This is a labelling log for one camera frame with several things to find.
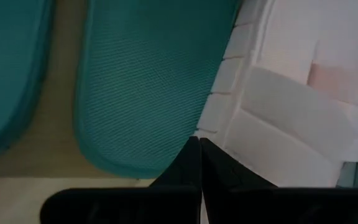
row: black plastic object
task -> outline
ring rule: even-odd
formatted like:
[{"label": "black plastic object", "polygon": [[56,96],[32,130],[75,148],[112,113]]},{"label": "black plastic object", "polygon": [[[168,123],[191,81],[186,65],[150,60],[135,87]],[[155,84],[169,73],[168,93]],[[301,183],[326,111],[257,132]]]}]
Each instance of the black plastic object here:
[{"label": "black plastic object", "polygon": [[41,223],[358,223],[358,190],[280,189],[208,139],[191,137],[171,166],[137,189],[69,189],[51,196]]}]

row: beige floor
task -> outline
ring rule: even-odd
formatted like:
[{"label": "beige floor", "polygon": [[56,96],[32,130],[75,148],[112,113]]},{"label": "beige floor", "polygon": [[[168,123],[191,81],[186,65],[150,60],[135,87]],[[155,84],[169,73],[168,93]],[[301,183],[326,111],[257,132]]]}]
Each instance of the beige floor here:
[{"label": "beige floor", "polygon": [[72,187],[145,187],[152,180],[135,179],[0,179],[0,224],[37,224],[45,200]]},{"label": "beige floor", "polygon": [[0,155],[0,177],[113,177],[91,165],[73,135],[76,68],[86,0],[56,0],[47,76],[32,124]]}]

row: teal textured surface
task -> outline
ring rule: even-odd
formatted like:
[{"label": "teal textured surface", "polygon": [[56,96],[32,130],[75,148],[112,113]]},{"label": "teal textured surface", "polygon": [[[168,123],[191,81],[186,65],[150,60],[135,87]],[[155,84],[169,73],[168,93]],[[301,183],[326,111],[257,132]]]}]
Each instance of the teal textured surface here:
[{"label": "teal textured surface", "polygon": [[238,0],[89,0],[75,102],[83,154],[115,174],[165,170],[193,134]]},{"label": "teal textured surface", "polygon": [[53,1],[0,0],[0,152],[29,124],[45,73]]}]

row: wooden floor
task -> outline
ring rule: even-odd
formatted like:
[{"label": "wooden floor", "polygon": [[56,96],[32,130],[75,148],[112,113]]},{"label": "wooden floor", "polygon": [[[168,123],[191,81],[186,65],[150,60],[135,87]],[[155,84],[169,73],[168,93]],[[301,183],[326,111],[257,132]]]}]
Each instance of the wooden floor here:
[{"label": "wooden floor", "polygon": [[56,0],[47,76],[35,116],[20,140],[0,155],[0,224],[39,223],[45,199],[70,187],[137,187],[152,182],[103,172],[78,149],[72,114],[85,16],[86,0]]},{"label": "wooden floor", "polygon": [[152,180],[87,178],[2,178],[0,179],[0,224],[37,224],[45,200],[72,187],[145,187]]}]

